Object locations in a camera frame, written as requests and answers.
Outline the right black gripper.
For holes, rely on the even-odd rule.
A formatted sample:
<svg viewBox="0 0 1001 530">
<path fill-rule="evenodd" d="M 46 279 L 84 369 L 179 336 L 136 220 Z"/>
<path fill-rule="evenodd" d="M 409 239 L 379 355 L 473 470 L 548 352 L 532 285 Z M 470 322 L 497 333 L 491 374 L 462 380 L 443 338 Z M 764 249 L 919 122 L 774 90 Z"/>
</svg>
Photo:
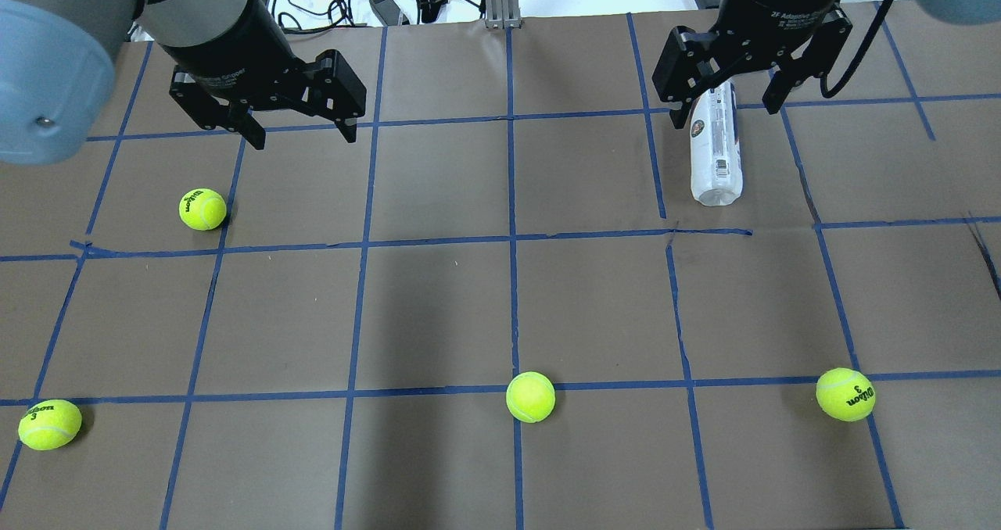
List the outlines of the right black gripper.
<svg viewBox="0 0 1001 530">
<path fill-rule="evenodd" d="M 704 34 L 674 27 L 653 71 L 655 93 L 683 130 L 694 100 L 723 82 L 724 73 L 757 73 L 776 67 L 762 95 L 768 113 L 779 113 L 793 88 L 829 74 L 853 24 L 839 0 L 722 0 Z"/>
</svg>

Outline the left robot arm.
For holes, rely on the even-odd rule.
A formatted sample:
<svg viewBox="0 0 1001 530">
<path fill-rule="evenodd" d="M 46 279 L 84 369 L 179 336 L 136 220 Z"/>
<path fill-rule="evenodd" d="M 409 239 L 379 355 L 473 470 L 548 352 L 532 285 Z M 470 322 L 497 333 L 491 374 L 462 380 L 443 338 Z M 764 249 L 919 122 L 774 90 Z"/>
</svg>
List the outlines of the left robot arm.
<svg viewBox="0 0 1001 530">
<path fill-rule="evenodd" d="M 264 0 L 1 0 L 4 163 L 60 163 L 81 149 L 133 24 L 174 60 L 169 95 L 197 127 L 263 149 L 254 114 L 292 110 L 357 138 L 366 88 L 353 67 L 336 50 L 298 59 Z"/>
</svg>

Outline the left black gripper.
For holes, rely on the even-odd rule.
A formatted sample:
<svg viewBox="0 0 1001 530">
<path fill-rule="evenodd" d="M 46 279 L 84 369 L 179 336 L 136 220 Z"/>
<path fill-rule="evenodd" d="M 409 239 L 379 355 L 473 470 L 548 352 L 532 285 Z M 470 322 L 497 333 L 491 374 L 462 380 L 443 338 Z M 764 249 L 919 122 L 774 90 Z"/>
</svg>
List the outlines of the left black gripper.
<svg viewBox="0 0 1001 530">
<path fill-rule="evenodd" d="M 357 141 L 364 82 L 335 49 L 311 63 L 298 59 L 260 0 L 248 0 L 235 24 L 211 41 L 159 42 L 175 62 L 169 95 L 197 127 L 236 132 L 262 150 L 266 132 L 251 113 L 291 110 L 326 118 L 347 142 Z"/>
</svg>

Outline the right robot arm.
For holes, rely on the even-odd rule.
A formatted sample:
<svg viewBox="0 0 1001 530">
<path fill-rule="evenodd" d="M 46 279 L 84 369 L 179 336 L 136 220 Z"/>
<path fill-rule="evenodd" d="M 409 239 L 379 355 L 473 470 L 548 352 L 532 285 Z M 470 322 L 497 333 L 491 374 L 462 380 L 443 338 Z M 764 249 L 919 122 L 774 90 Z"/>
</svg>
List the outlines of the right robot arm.
<svg viewBox="0 0 1001 530">
<path fill-rule="evenodd" d="M 736 75 L 775 73 L 762 105 L 778 113 L 791 91 L 811 77 L 833 98 L 853 77 L 894 0 L 883 0 L 862 44 L 836 84 L 829 74 L 853 30 L 840 0 L 721 0 L 704 34 L 674 27 L 653 71 L 653 88 L 669 103 L 675 128 L 685 127 L 703 93 Z M 915 0 L 930 16 L 954 25 L 999 20 L 999 0 Z"/>
</svg>

